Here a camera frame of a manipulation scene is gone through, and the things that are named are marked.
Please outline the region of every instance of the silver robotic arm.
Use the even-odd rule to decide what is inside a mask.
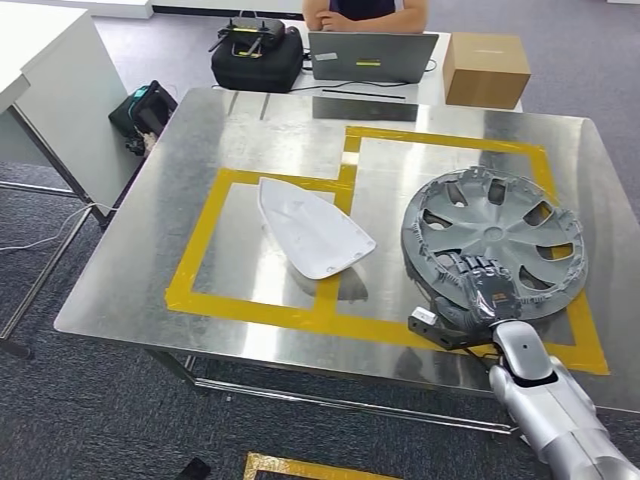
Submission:
[[[447,350],[493,343],[500,357],[489,370],[491,389],[558,480],[640,480],[640,470],[611,443],[589,395],[547,354],[532,326],[517,320],[519,299],[508,271],[484,257],[451,257],[463,274],[469,309],[438,298],[447,325],[436,327],[419,308],[410,329]]]
[[[589,395],[548,355],[533,327],[500,323],[494,341],[503,356],[489,371],[491,389],[555,478],[640,479],[640,470],[611,443]]]

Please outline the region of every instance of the cardboard box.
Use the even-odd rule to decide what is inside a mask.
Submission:
[[[520,38],[480,33],[452,33],[442,73],[449,105],[506,109],[531,76]]]

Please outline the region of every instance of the black bag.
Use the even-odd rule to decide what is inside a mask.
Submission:
[[[141,157],[145,145],[140,133],[159,137],[177,107],[173,97],[153,80],[127,97],[109,113],[109,120],[125,137],[128,150]]]
[[[229,41],[211,56],[211,70],[221,87],[229,90],[288,93],[302,70],[302,38],[289,27],[278,46],[251,58],[242,56]]]

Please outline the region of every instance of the silver laptop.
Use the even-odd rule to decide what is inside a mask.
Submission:
[[[418,83],[438,35],[309,32],[316,80]]]

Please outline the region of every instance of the yellow tape outline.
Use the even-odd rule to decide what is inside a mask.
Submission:
[[[525,155],[531,161],[533,180],[546,191],[551,199],[556,197],[555,185],[547,161],[546,152],[540,145],[369,127],[346,127],[340,173],[335,180],[219,169],[171,283],[165,291],[167,308],[183,313],[268,324],[315,334],[442,351],[434,343],[410,332],[404,322],[337,313],[340,281],[339,275],[318,282],[315,299],[311,309],[267,305],[192,291],[195,276],[232,184],[257,185],[260,177],[285,180],[301,188],[334,193],[334,204],[349,215],[355,188],[355,176],[363,138]],[[567,307],[567,316],[575,344],[546,343],[547,351],[558,357],[567,368],[592,374],[608,374],[605,354],[584,291]],[[481,355],[494,353],[490,346],[473,350]]]
[[[359,472],[348,468],[329,467],[288,458],[271,457],[249,452],[242,480],[255,480],[258,472],[281,473],[312,480],[400,480],[395,477]]]

